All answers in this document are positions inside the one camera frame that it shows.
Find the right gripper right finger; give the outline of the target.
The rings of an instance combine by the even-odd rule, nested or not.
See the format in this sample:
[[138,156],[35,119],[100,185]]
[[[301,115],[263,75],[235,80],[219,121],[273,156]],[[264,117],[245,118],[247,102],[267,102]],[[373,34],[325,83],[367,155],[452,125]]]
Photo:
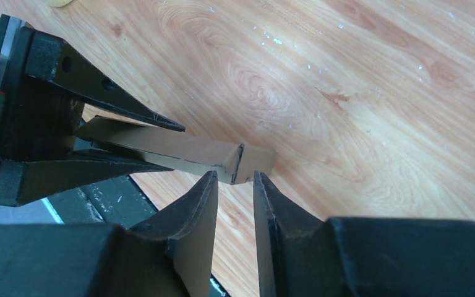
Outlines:
[[254,174],[261,296],[475,296],[475,222],[320,220]]

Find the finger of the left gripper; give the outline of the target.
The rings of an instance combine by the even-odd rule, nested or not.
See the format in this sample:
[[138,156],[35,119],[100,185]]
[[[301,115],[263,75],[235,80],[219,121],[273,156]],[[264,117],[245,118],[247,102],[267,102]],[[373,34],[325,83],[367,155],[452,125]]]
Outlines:
[[172,131],[186,128],[138,101],[65,39],[36,30],[25,66],[30,77],[55,85],[96,108]]
[[0,205],[20,207],[111,178],[164,171],[171,169],[94,149],[74,151],[60,160],[4,160],[0,166]]

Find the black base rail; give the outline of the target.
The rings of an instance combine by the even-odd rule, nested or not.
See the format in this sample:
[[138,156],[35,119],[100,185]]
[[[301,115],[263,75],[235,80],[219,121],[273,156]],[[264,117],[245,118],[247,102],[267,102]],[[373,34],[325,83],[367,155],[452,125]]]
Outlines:
[[0,224],[117,223],[129,228],[157,211],[130,176],[121,176],[21,207],[0,206]]

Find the cardboard box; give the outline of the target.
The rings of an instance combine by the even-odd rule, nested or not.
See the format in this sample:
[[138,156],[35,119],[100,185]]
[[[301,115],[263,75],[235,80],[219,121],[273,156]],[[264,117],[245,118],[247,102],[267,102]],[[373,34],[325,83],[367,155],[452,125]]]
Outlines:
[[249,144],[233,144],[160,127],[95,117],[76,136],[94,147],[198,176],[216,171],[226,184],[243,184],[255,171],[272,172],[276,152]]

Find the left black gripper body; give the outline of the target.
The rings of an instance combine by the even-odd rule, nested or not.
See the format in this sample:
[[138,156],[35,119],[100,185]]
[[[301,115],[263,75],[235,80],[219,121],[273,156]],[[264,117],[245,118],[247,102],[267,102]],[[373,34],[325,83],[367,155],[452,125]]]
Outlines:
[[6,164],[35,168],[72,155],[83,99],[56,77],[79,60],[66,40],[0,15],[0,176]]

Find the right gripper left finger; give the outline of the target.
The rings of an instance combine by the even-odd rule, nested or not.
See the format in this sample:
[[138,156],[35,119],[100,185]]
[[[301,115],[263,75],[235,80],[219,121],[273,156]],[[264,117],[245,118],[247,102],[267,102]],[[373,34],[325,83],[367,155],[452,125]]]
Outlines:
[[0,225],[0,296],[208,296],[218,176],[131,228]]

